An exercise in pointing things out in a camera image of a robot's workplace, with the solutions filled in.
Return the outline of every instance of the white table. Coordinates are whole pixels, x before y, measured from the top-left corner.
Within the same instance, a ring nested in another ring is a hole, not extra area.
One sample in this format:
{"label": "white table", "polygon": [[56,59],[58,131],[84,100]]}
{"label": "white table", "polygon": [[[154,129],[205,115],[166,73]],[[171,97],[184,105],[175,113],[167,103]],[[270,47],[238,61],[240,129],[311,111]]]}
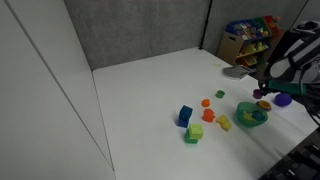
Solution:
{"label": "white table", "polygon": [[[227,79],[226,66],[192,48],[94,71],[117,180],[257,179],[317,128],[296,102],[273,105],[259,127],[238,125],[237,104],[257,101],[257,81]],[[223,99],[215,97],[219,89]],[[216,116],[227,115],[229,132],[201,120],[205,98]],[[203,125],[197,145],[186,144],[186,129],[175,125],[183,105],[193,108],[190,122]]]}

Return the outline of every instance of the wooden shelf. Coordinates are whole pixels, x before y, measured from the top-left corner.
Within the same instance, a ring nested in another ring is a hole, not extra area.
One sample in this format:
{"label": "wooden shelf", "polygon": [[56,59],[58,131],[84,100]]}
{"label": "wooden shelf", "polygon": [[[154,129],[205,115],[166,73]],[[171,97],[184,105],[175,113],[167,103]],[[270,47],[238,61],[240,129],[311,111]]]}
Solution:
{"label": "wooden shelf", "polygon": [[253,54],[256,54],[256,53],[259,53],[259,52],[263,52],[263,51],[265,51],[265,50],[267,50],[267,49],[268,49],[268,48],[265,48],[265,49],[260,50],[260,51],[255,51],[255,52],[243,54],[243,55],[241,55],[241,56],[237,56],[236,59],[243,58],[243,57],[246,57],[246,56],[250,56],[250,55],[253,55]]}

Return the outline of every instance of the blue block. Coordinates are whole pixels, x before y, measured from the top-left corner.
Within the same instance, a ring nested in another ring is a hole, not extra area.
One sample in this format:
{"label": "blue block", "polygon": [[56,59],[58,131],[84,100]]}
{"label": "blue block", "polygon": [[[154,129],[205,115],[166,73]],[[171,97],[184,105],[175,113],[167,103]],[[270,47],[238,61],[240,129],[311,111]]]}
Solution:
{"label": "blue block", "polygon": [[179,120],[189,121],[191,114],[192,114],[192,108],[189,108],[188,106],[183,106],[179,113]]}
{"label": "blue block", "polygon": [[189,121],[182,121],[182,120],[179,119],[179,121],[178,121],[178,126],[179,127],[188,128],[188,125],[189,125]]}

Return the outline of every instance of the white surface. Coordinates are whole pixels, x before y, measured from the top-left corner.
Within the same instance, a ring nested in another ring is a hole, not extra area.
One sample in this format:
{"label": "white surface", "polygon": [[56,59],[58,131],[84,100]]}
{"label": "white surface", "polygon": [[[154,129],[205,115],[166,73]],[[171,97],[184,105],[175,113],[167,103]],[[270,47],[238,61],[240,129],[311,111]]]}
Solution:
{"label": "white surface", "polygon": [[[274,106],[264,125],[238,126],[237,104],[256,102],[258,86],[251,77],[223,77],[226,66],[194,48],[94,71],[117,180],[257,179],[316,129],[296,102]],[[219,89],[223,99],[214,96]],[[205,98],[230,119],[229,132],[201,120]],[[185,144],[185,129],[174,123],[183,105],[193,108],[191,123],[203,124],[197,145]]]}
{"label": "white surface", "polygon": [[9,0],[111,163],[93,77],[63,0]]}
{"label": "white surface", "polygon": [[319,0],[309,0],[308,4],[305,6],[298,19],[294,23],[293,28],[296,28],[301,21],[320,21],[319,7]]}
{"label": "white surface", "polygon": [[115,180],[3,1],[0,25],[0,179]]}

